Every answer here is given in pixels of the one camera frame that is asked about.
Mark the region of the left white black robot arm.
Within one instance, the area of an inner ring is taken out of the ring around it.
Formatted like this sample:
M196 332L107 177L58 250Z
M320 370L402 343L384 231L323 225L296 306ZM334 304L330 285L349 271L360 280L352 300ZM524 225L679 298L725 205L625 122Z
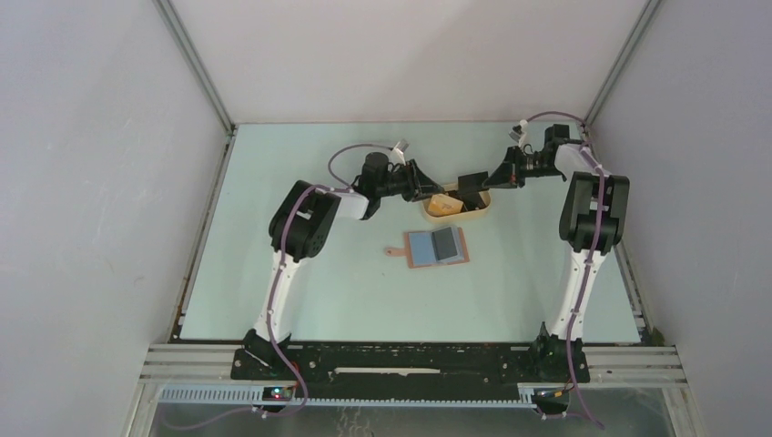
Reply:
M370 219L383 198L398 196L416 202L444 192L415 160L395 162L382 152L368 154L360 174L344 188L296 181L269 223L269 290L243 342L253 358L253 368L271 380L286 371L288 355L282 344L291 337L300 302L293 284L308 261L323 249L336 219Z

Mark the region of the beige oval tray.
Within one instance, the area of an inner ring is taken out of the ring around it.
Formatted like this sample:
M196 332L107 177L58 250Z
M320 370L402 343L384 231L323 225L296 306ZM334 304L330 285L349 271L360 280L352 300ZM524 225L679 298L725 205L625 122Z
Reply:
M464 203L464 208L462 212L455 215L433 217L426 210L430 198L425 199L420 202L422 215L427 221L431 223L440 224L459 220L479 219L488 213L492 204L492 197L489 191L472 194L470 197L466 198L459 198L456 192L457 183L444 184L443 188L445 189L444 194L461 200Z

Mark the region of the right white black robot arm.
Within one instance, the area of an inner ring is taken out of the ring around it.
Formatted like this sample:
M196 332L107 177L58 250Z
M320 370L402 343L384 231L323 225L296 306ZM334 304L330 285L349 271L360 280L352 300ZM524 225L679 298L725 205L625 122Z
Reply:
M529 122L520 121L510 137L502 163L482 183L483 188L522 188L532 178L560 177L568 183L558 222L560 240L566 244L562 297L554 314L543 323L529 357L535 377L551 381L566 367L564 343L571 355L581 347L584 315L598 270L621 241L626 220L630 180L605 170L591 147L572 138L567 125L554 124L544 131L543 147L528 152Z

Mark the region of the black credit card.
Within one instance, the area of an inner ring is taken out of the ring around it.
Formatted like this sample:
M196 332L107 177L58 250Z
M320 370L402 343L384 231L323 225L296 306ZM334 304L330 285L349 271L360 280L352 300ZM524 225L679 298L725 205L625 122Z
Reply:
M457 177L457 195L459 198L470 197L472 194L486 192L489 189L485 186L488 179L487 171L465 174Z
M454 226L436 229L431 233L434 256L438 263L452 263L462 256L458 229Z

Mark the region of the orange leather card holder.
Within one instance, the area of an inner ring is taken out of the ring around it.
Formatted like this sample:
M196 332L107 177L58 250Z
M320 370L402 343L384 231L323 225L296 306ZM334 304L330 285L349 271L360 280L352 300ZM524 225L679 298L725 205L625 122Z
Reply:
M405 258L409 269L452 266L470 261L463 229L458 226L405 232L401 248L387 247L383 252L388 257Z

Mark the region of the gold credit card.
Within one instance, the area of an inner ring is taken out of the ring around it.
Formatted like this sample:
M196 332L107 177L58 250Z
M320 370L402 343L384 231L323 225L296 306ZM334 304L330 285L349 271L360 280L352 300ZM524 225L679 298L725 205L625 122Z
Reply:
M463 208L461 200L446 194L436 194L430 198L426 210L433 217L445 217L458 214Z

